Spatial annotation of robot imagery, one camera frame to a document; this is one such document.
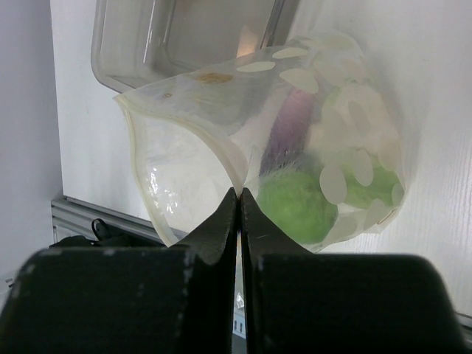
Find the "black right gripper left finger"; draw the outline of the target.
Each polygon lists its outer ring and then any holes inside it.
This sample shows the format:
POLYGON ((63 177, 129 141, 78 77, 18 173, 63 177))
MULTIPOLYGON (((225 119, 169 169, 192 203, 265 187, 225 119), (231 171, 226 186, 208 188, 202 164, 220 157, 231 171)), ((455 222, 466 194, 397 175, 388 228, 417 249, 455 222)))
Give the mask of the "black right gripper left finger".
POLYGON ((21 267, 3 353, 230 353, 237 195, 169 248, 50 248, 21 267))

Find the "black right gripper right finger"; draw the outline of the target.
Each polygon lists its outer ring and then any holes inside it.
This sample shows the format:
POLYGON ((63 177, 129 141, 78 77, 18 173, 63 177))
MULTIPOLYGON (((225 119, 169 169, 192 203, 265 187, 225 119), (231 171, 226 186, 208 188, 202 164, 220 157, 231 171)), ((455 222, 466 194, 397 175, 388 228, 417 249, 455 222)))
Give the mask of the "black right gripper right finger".
POLYGON ((240 197, 249 353, 467 353, 425 258, 313 254, 240 197))

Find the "green custard apple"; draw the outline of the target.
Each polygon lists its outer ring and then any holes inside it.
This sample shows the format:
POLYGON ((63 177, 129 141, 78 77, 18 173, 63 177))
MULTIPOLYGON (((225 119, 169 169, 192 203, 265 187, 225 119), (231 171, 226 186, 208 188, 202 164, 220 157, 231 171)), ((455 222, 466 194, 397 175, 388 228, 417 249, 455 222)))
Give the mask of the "green custard apple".
POLYGON ((338 207, 330 203, 318 178, 301 170, 280 170, 260 183, 261 211, 297 243, 321 243, 333 228, 338 207))

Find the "purple eggplant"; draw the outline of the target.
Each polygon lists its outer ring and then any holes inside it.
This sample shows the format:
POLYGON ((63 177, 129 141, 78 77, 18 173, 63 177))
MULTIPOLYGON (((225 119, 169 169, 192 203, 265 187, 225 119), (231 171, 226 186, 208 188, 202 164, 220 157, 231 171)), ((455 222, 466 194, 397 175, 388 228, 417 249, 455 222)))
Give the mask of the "purple eggplant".
POLYGON ((321 119, 321 108, 315 94, 293 89, 284 100, 272 125, 260 163, 260 176, 293 167, 308 167, 305 153, 310 127, 321 119))

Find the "clear dotted zip bag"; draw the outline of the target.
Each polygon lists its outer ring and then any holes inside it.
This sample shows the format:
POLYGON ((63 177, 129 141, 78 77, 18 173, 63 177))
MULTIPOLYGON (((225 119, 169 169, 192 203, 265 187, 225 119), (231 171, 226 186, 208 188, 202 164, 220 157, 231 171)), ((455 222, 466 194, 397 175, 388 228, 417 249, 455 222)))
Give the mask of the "clear dotted zip bag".
POLYGON ((405 195, 400 134, 355 39, 339 32, 119 94, 131 169, 167 246, 228 190, 311 252, 379 233, 405 195))

